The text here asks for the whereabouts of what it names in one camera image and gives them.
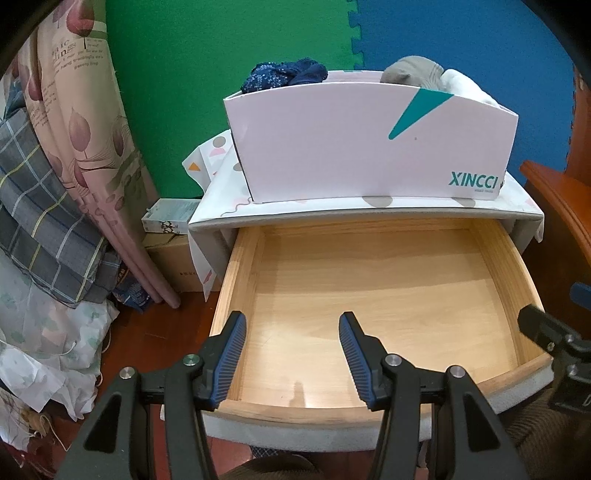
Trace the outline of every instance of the pink box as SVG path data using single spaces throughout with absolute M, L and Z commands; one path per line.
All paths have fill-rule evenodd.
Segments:
M 331 71 L 323 83 L 224 99 L 256 203 L 360 196 L 497 197 L 517 114 Z

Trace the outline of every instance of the gray plaid cloth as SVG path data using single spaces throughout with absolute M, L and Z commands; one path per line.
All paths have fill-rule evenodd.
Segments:
M 51 168 L 24 108 L 0 120 L 0 248 L 69 306 L 102 302 L 121 264 Z

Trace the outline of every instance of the brown wooden chair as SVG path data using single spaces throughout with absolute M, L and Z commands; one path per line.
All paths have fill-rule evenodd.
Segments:
M 545 213 L 544 240 L 523 259 L 547 312 L 591 339 L 591 312 L 572 303 L 569 291 L 591 284 L 591 90 L 575 70 L 574 120 L 564 173 L 526 161 L 525 189 Z

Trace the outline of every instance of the yellow stripe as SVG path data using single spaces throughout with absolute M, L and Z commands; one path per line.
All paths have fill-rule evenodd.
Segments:
M 80 285 L 80 290 L 78 291 L 78 295 L 76 295 L 76 301 L 80 300 L 80 295 L 82 295 L 82 290 L 84 289 L 84 285 L 86 285 L 86 280 L 88 280 L 88 274 L 90 273 L 91 266 L 95 263 L 96 256 L 99 254 L 100 246 L 105 241 L 105 237 L 101 237 L 99 244 L 96 246 L 95 254 L 92 255 L 92 260 L 88 263 L 86 267 L 86 273 L 84 274 L 84 282 Z
M 45 210 L 45 212 L 43 212 L 41 214 L 41 216 L 37 219 L 37 223 L 35 224 L 35 228 L 33 229 L 33 233 L 31 234 L 31 236 L 33 238 L 35 238 L 35 234 L 37 233 L 37 229 L 39 228 L 39 225 L 41 224 L 41 221 L 43 220 L 43 217 L 45 217 L 45 215 L 47 215 L 49 212 L 51 212 L 55 207 L 57 207 L 61 202 L 63 202 L 64 198 L 66 198 L 66 195 L 68 195 L 68 192 L 64 192 L 64 195 L 61 196 L 61 198 L 55 202 L 53 205 L 51 205 L 48 209 Z
M 41 249 L 41 244 L 37 244 L 37 249 L 35 250 L 35 253 L 33 254 L 33 258 L 31 260 L 31 263 L 29 264 L 29 271 L 31 271 L 33 269 L 33 263 L 35 263 L 35 260 L 37 259 L 37 254 L 39 253 L 40 249 Z
M 16 167 L 14 167 L 11 171 L 9 171 L 6 175 L 4 175 L 2 177 L 2 180 L 0 180 L 0 188 L 2 188 L 2 185 L 4 184 L 4 180 L 6 180 L 8 178 L 9 175 L 15 173 L 19 168 L 21 168 L 25 163 L 27 163 L 27 161 L 29 160 L 29 158 L 31 158 L 33 156 L 33 154 L 39 149 L 39 144 L 37 144 L 35 146 L 35 148 L 33 148 L 33 151 L 31 153 L 29 153 L 27 155 L 27 157 L 20 163 L 18 164 Z

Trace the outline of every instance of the green wall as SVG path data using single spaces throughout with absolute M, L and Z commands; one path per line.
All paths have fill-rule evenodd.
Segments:
M 113 64 L 134 140 L 162 197 L 201 189 L 181 162 L 227 128 L 222 99 L 262 61 L 353 69 L 345 0 L 107 0 Z

